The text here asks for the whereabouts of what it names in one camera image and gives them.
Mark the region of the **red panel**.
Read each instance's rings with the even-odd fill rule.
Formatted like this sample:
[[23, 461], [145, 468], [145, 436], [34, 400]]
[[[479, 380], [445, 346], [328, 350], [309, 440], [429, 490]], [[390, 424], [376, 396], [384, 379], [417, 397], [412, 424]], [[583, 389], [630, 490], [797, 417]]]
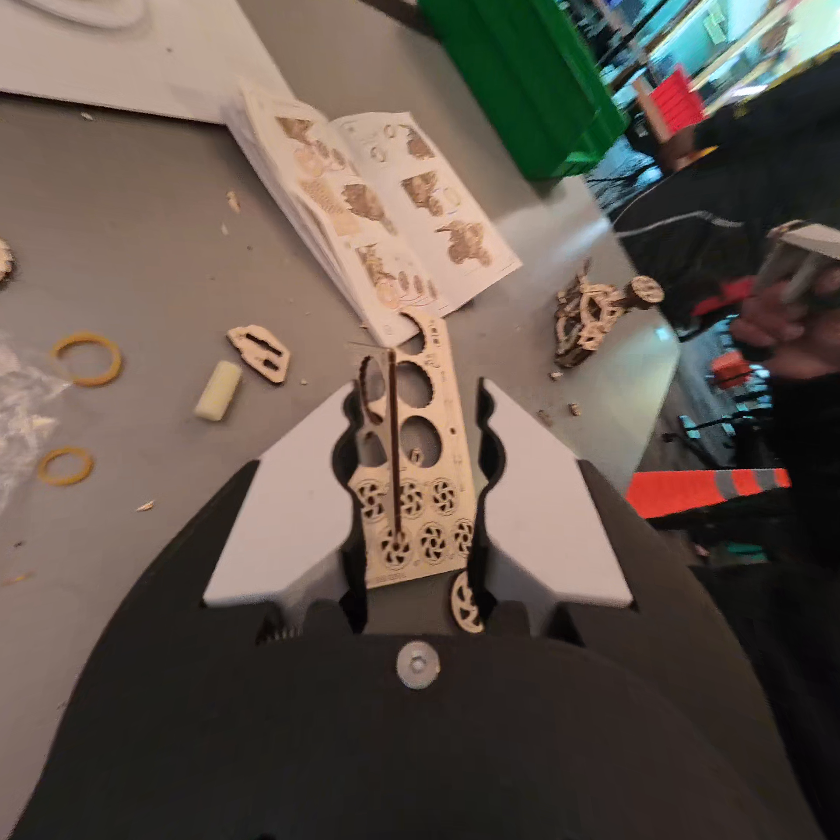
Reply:
[[656, 88], [647, 94], [647, 118], [660, 143], [679, 131], [694, 127], [706, 118], [704, 103], [691, 88], [691, 78], [677, 65]]

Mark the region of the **person's right hand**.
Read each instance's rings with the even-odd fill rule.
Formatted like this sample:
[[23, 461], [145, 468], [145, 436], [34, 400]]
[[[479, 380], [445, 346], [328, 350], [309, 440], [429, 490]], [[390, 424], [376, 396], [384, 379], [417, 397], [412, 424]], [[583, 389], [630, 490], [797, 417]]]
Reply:
[[731, 322], [732, 339], [767, 351], [772, 377], [806, 381], [839, 372], [839, 310], [814, 309], [786, 297], [792, 278], [755, 291]]

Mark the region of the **pale wax cylinder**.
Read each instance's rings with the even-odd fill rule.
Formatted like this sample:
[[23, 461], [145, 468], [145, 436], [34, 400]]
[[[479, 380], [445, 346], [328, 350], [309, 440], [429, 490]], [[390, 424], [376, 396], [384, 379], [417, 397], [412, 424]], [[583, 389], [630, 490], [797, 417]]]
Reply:
[[194, 416], [212, 423], [221, 422], [235, 397], [241, 379], [242, 370], [237, 364], [226, 360], [219, 361], [193, 408]]

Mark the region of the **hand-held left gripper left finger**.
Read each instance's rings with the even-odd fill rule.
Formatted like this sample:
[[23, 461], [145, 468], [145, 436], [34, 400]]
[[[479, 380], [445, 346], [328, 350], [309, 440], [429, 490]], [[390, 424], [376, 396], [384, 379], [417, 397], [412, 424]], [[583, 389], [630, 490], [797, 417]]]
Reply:
[[298, 630], [313, 603], [336, 602], [351, 629], [364, 630], [361, 502], [350, 488], [361, 423], [358, 387], [343, 385], [259, 458], [206, 606], [271, 603]]

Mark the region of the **red fabric item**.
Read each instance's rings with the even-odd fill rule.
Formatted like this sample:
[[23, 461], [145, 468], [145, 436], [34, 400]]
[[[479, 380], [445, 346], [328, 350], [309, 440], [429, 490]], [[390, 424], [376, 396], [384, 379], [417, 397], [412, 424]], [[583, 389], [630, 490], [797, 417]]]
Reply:
[[699, 319], [710, 313], [741, 305], [751, 296], [755, 281], [756, 276], [745, 276], [722, 283], [715, 294], [699, 301], [693, 307], [691, 317]]

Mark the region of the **small tan rubber band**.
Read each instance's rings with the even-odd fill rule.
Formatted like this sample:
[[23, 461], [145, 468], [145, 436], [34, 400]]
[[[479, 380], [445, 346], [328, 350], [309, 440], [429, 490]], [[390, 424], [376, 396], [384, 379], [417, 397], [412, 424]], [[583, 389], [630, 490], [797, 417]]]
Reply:
[[[77, 466], [78, 469], [73, 472], [57, 472], [54, 464], [62, 459], [69, 459], [71, 465]], [[54, 448], [39, 461], [37, 478], [50, 487], [73, 487], [91, 475], [95, 464], [95, 458], [85, 448], [75, 446]]]

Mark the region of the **orange traffic cone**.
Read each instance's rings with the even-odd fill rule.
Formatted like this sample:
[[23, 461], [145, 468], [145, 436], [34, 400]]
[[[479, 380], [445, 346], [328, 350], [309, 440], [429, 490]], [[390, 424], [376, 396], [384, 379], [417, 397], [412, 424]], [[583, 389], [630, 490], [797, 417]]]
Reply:
[[790, 487], [780, 468], [659, 470], [634, 474], [625, 499], [640, 517], [655, 519]]

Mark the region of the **wooden parts sheet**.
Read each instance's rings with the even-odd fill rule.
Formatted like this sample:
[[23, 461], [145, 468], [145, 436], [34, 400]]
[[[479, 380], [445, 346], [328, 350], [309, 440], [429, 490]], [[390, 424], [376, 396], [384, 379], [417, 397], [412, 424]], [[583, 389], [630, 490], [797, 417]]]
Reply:
[[360, 503], [372, 590], [466, 568], [476, 490], [445, 322], [408, 308], [418, 353], [353, 346], [360, 463], [349, 488]]

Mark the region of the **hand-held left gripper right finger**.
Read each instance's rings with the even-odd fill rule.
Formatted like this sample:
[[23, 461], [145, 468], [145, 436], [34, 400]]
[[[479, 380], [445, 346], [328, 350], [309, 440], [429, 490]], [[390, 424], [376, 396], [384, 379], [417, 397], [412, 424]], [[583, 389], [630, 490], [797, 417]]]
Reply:
[[467, 574], [485, 629], [504, 602], [545, 634], [558, 606], [626, 609], [634, 597], [572, 449], [479, 379], [479, 493]]

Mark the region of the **green object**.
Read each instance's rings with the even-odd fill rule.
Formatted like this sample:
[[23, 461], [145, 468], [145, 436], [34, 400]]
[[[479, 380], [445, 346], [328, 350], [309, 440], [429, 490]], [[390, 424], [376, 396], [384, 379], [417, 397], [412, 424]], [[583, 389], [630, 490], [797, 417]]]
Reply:
[[418, 8], [532, 182], [584, 175], [629, 126], [555, 1], [419, 1]]

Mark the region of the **flat slotted wooden part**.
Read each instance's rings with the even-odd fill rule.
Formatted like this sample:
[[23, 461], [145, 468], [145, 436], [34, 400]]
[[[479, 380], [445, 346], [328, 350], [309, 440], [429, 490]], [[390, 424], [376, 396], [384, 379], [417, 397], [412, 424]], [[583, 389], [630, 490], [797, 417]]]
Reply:
[[283, 385], [291, 361], [291, 353], [271, 331], [251, 324], [227, 331], [227, 340], [233, 345], [245, 364], [273, 385]]

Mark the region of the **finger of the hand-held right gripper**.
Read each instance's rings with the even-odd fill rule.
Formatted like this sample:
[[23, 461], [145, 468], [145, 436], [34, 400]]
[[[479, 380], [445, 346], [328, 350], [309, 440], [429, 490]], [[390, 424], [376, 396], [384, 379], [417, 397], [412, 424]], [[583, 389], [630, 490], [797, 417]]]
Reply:
[[795, 219], [770, 231], [771, 260], [805, 260], [808, 256], [839, 260], [838, 229]]

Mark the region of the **clear plastic bag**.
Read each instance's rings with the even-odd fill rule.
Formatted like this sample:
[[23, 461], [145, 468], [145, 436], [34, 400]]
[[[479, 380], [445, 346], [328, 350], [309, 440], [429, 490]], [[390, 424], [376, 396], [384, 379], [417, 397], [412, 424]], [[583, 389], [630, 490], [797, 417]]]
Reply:
[[46, 452], [58, 425], [54, 403], [69, 388], [43, 354], [1, 331], [1, 511]]

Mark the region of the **paper instruction booklet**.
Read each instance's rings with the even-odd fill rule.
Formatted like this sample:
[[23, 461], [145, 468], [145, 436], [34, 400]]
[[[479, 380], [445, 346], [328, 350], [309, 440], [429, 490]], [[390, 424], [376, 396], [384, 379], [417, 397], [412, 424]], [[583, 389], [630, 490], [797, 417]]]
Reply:
[[522, 263], [409, 112], [328, 119], [240, 79], [227, 126], [373, 341], [395, 348]]

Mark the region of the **wooden buggy model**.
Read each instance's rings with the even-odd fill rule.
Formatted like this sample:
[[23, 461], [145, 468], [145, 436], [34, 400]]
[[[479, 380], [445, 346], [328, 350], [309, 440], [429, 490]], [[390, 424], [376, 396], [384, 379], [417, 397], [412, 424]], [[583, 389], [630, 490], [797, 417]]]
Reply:
[[560, 370], [571, 370], [590, 359], [618, 321], [629, 312], [621, 306], [623, 290], [590, 279], [588, 258], [567, 288], [557, 295], [554, 361]]

